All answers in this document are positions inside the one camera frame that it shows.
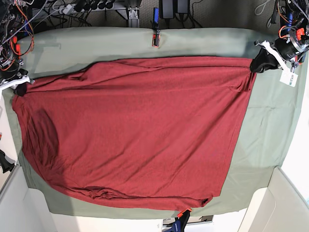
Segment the white panel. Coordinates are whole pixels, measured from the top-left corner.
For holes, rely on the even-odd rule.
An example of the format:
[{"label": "white panel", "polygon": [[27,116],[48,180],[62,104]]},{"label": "white panel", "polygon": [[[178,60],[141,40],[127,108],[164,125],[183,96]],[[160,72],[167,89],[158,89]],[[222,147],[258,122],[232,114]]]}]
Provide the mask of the white panel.
[{"label": "white panel", "polygon": [[243,218],[243,221],[241,223],[241,227],[239,228],[238,232],[247,232],[249,231],[254,218],[258,212],[258,209],[261,205],[261,202],[265,196],[266,191],[269,191],[267,188],[260,188],[252,196],[252,199],[250,201],[250,205],[247,209],[246,215]]},{"label": "white panel", "polygon": [[24,204],[28,208],[33,208],[46,232],[55,232],[57,230],[44,194],[41,191],[29,188],[24,198]]},{"label": "white panel", "polygon": [[5,155],[11,160],[17,161],[17,153],[13,141],[13,136],[11,133],[11,128],[9,124],[9,119],[6,114],[5,104],[3,97],[0,99],[0,129],[2,133],[2,138],[0,140],[0,149],[5,153]]},{"label": "white panel", "polygon": [[23,170],[16,166],[0,194],[0,228],[3,232],[55,232],[45,230],[30,195]]},{"label": "white panel", "polygon": [[162,219],[133,220],[52,214],[58,232],[162,232]]},{"label": "white panel", "polygon": [[280,168],[275,168],[251,225],[248,218],[246,215],[239,232],[309,231],[309,206]]},{"label": "white panel", "polygon": [[301,113],[282,170],[305,199],[309,200],[309,68]]}]

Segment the metal bracket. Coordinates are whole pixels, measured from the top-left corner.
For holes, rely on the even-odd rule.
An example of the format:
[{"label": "metal bracket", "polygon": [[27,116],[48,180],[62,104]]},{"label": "metal bracket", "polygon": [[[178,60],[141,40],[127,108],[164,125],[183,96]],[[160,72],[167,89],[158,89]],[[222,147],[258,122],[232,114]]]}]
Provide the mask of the metal bracket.
[{"label": "metal bracket", "polygon": [[139,28],[140,19],[139,19],[139,8],[128,8],[128,27],[129,28]]}]

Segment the gray floor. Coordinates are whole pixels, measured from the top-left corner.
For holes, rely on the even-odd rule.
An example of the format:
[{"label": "gray floor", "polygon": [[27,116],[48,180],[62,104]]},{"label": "gray floor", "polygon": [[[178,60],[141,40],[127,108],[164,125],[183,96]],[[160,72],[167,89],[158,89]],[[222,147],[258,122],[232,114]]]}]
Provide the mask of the gray floor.
[{"label": "gray floor", "polygon": [[[270,28],[266,23],[270,18],[275,0],[270,0],[265,4],[265,8],[260,15],[255,15],[255,8],[267,0],[191,0],[191,12],[194,11],[194,18],[205,28],[244,28],[253,29],[267,34],[277,34],[279,24],[273,24]],[[153,8],[159,7],[159,0],[142,0],[140,7],[140,27],[151,28]],[[126,21],[115,11],[91,12],[88,20],[92,26],[97,27],[126,27]],[[188,19],[185,22],[186,28],[192,25]],[[161,29],[166,29],[164,20],[159,21]],[[182,24],[176,19],[170,21],[171,29],[181,29]]]}]

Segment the orange cable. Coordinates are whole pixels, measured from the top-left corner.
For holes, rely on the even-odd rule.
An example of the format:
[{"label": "orange cable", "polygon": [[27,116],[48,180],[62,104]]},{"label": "orange cable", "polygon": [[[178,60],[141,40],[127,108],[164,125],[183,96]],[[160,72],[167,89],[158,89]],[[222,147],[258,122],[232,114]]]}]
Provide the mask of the orange cable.
[{"label": "orange cable", "polygon": [[13,59],[12,63],[6,69],[2,69],[2,68],[0,68],[0,69],[2,71],[7,71],[13,65],[14,62],[15,62],[15,59]]},{"label": "orange cable", "polygon": [[285,22],[290,23],[290,22],[287,20],[287,18],[284,17],[284,16],[280,13],[279,2],[278,2],[278,4],[277,4],[277,7],[278,7],[278,13],[279,13],[280,17],[281,17]]},{"label": "orange cable", "polygon": [[[17,0],[15,0],[15,5],[16,5],[16,7],[18,8],[18,10],[20,11],[20,13],[23,15],[23,17],[25,17],[25,19],[27,20],[27,22],[28,22],[28,18],[27,18],[27,16],[24,14],[24,12],[19,8],[19,6],[17,5]],[[31,29],[31,31],[32,31],[32,34],[30,33],[30,32],[28,32],[27,31],[27,29],[26,29],[26,31],[27,31],[27,33],[29,34],[29,35],[31,35],[31,49],[29,50],[29,51],[27,51],[25,54],[28,54],[30,51],[33,51],[33,48],[34,48],[34,30],[33,30],[33,28],[32,28],[32,26],[31,26],[31,24],[29,23],[28,24],[29,25],[29,27],[30,27],[30,29]]]},{"label": "orange cable", "polygon": [[282,28],[280,28],[280,30],[279,30],[279,32],[278,32],[279,38],[281,38],[281,39],[288,37],[288,35],[283,35],[283,36],[281,36],[281,31],[282,31],[285,27],[286,27],[286,26],[283,26]]}]

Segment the gray-green fabric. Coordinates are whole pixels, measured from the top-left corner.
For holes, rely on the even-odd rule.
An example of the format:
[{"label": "gray-green fabric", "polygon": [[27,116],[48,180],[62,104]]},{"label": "gray-green fabric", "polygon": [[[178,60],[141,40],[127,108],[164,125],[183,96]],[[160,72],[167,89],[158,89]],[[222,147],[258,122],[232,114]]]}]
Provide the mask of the gray-green fabric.
[{"label": "gray-green fabric", "polygon": [[[96,61],[168,56],[224,56],[253,58],[255,40],[269,36],[246,29],[163,30],[160,47],[151,46],[152,30],[126,28],[59,29],[35,36],[35,49],[26,56],[30,77],[69,73]],[[29,40],[23,41],[27,47]],[[258,74],[231,166],[221,195],[193,216],[238,211],[249,205],[253,193],[266,187],[275,166],[282,165],[300,114],[307,65],[297,69],[296,87],[279,82],[280,70]],[[42,191],[49,210],[56,214],[103,218],[170,218],[177,212],[112,208],[80,201],[49,187],[21,152],[21,132],[12,110],[13,94],[3,92],[19,162],[28,186]]]}]

